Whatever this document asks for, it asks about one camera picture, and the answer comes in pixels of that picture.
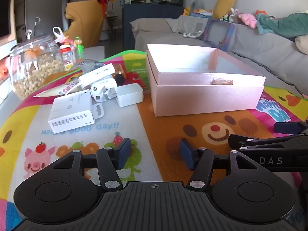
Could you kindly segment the white slim adapter box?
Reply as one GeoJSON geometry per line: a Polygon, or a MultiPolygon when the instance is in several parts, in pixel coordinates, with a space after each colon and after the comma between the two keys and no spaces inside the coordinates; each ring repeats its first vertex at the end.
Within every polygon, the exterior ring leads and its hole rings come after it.
{"type": "Polygon", "coordinates": [[[85,88],[86,86],[93,84],[94,82],[101,80],[109,75],[112,75],[113,73],[115,73],[113,64],[107,64],[80,76],[78,78],[78,84],[82,88],[85,88]]]}

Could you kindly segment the small red-lid jar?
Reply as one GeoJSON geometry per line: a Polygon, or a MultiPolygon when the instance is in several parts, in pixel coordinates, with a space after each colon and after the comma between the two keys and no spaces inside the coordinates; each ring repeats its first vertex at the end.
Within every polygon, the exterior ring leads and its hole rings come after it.
{"type": "Polygon", "coordinates": [[[65,71],[69,71],[74,65],[74,56],[71,47],[68,44],[63,44],[59,49],[62,54],[65,71]]]}

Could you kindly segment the grey covered sofa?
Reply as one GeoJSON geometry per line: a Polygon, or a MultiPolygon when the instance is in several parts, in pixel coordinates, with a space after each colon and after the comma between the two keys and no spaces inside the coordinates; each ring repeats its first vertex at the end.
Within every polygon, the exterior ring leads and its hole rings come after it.
{"type": "MultiPolygon", "coordinates": [[[[140,31],[135,37],[135,49],[146,51],[149,44],[205,46],[197,38],[186,38],[184,33],[204,29],[206,18],[180,16],[168,19],[171,33],[140,31]]],[[[307,55],[296,44],[279,35],[259,34],[257,30],[236,24],[227,53],[246,63],[266,77],[266,85],[307,94],[307,55]]]]}

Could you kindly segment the yellow cushion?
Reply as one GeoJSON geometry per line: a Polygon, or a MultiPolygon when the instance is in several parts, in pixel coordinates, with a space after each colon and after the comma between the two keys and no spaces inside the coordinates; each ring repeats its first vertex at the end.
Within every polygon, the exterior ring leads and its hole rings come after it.
{"type": "Polygon", "coordinates": [[[236,0],[217,0],[215,9],[213,10],[213,19],[221,19],[225,14],[228,14],[235,4],[236,0]]]}

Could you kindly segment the glass jar of nuts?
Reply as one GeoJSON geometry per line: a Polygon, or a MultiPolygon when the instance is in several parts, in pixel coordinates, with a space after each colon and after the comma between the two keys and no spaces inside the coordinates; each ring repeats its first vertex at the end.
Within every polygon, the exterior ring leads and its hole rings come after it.
{"type": "Polygon", "coordinates": [[[21,100],[37,91],[48,76],[64,71],[62,54],[51,35],[32,37],[30,29],[25,35],[26,40],[11,49],[8,67],[13,91],[21,100]]]}

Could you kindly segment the white travel plug adapter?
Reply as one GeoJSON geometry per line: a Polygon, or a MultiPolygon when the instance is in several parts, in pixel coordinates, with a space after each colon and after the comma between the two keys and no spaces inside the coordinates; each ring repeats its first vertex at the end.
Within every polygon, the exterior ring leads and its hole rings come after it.
{"type": "Polygon", "coordinates": [[[117,83],[113,77],[107,77],[94,82],[91,85],[91,95],[98,103],[111,100],[116,97],[117,83]]]}

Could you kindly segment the clear plastic bag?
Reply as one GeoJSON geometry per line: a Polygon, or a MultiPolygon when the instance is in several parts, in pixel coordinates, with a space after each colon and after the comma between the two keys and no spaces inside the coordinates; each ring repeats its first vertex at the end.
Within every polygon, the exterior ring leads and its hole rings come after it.
{"type": "Polygon", "coordinates": [[[95,69],[98,69],[105,64],[93,59],[82,59],[77,62],[75,62],[72,66],[72,69],[80,69],[83,74],[89,73],[95,69]]]}

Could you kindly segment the white plastic bag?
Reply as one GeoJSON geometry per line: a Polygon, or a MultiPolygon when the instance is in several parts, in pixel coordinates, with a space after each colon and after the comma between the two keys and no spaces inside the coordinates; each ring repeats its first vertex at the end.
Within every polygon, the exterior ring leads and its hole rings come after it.
{"type": "Polygon", "coordinates": [[[68,42],[68,38],[64,35],[60,27],[53,27],[52,31],[55,36],[55,43],[64,44],[68,42]]]}

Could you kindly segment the pink plush toy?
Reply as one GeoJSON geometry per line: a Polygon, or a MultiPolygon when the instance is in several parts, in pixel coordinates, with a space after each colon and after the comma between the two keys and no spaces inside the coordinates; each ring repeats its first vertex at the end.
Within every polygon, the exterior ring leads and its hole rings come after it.
{"type": "Polygon", "coordinates": [[[239,19],[242,21],[242,23],[252,29],[255,29],[257,27],[257,20],[251,14],[239,14],[239,19]]]}

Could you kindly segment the orange liquid bottle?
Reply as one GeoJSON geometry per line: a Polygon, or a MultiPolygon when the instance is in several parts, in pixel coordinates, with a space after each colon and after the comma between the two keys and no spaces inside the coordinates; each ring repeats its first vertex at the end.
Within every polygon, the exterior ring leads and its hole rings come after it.
{"type": "Polygon", "coordinates": [[[114,64],[115,73],[112,74],[118,86],[125,83],[125,71],[120,64],[114,64]]]}

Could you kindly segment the pink cardboard box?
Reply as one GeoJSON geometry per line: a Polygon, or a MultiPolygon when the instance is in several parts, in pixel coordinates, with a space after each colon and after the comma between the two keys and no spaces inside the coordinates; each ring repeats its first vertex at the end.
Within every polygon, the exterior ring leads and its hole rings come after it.
{"type": "Polygon", "coordinates": [[[157,117],[254,109],[265,76],[219,49],[149,44],[146,69],[157,117]]]}

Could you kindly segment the red packet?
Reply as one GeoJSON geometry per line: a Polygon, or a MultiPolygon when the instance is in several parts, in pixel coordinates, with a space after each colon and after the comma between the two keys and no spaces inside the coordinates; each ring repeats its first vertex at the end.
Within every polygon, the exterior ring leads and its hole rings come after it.
{"type": "Polygon", "coordinates": [[[143,82],[139,74],[129,72],[127,73],[127,79],[130,84],[138,84],[144,91],[147,89],[146,84],[143,82]]]}

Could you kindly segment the white square charger block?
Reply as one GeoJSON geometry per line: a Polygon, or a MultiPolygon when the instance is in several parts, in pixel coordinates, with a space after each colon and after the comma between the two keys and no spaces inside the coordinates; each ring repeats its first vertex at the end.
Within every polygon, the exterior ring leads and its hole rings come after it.
{"type": "Polygon", "coordinates": [[[120,107],[138,104],[144,100],[144,90],[139,84],[127,84],[115,88],[116,101],[120,107]]]}

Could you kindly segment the green toy bottle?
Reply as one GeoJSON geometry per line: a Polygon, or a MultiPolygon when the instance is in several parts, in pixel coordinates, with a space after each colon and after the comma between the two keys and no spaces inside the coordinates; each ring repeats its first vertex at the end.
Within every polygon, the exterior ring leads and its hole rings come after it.
{"type": "Polygon", "coordinates": [[[82,45],[82,38],[76,37],[74,40],[75,46],[75,59],[76,61],[81,61],[84,58],[84,46],[82,45]]]}

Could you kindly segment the dark blue cabinet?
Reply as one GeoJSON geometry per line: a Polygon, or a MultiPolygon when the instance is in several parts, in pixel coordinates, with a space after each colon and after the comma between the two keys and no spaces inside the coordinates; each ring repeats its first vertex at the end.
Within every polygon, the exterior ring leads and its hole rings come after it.
{"type": "Polygon", "coordinates": [[[122,8],[123,47],[135,48],[135,37],[140,31],[171,33],[167,20],[177,20],[184,8],[162,4],[126,4],[122,8]]]}

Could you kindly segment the purple framed picture box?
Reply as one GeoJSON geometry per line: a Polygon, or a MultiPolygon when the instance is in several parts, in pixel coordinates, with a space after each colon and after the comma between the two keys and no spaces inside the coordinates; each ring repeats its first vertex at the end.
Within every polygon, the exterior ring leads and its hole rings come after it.
{"type": "Polygon", "coordinates": [[[226,52],[235,32],[235,24],[209,18],[204,32],[198,37],[206,46],[226,52]]]}

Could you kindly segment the teal blanket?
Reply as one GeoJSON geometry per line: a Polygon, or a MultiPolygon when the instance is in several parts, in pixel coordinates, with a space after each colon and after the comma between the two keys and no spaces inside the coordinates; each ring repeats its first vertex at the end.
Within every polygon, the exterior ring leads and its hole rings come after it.
{"type": "Polygon", "coordinates": [[[274,33],[287,39],[307,35],[307,13],[295,13],[281,19],[258,14],[256,20],[259,34],[274,33]]]}

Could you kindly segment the white rectangular product box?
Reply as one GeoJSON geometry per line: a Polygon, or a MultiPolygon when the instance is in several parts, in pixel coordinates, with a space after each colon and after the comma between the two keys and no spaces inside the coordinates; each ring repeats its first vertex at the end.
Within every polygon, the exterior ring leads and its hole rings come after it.
{"type": "Polygon", "coordinates": [[[104,116],[101,103],[93,103],[89,90],[83,90],[54,99],[48,123],[58,134],[94,124],[104,116]]]}

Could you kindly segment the colourful cartoon play mat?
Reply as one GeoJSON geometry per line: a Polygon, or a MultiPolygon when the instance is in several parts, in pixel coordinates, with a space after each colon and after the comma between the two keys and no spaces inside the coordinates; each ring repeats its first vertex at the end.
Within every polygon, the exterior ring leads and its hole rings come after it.
{"type": "Polygon", "coordinates": [[[142,103],[127,107],[110,100],[103,103],[104,116],[93,125],[59,134],[48,124],[52,103],[52,97],[29,96],[1,125],[1,230],[12,230],[20,223],[13,194],[31,176],[24,166],[26,158],[31,164],[40,164],[42,156],[48,155],[53,162],[74,149],[93,154],[130,138],[132,152],[119,171],[123,183],[187,182],[191,172],[178,151],[181,139],[188,139],[197,148],[227,154],[230,134],[272,138],[277,136],[273,129],[276,122],[307,119],[307,99],[283,82],[267,85],[255,109],[233,112],[156,117],[149,93],[142,103]]]}

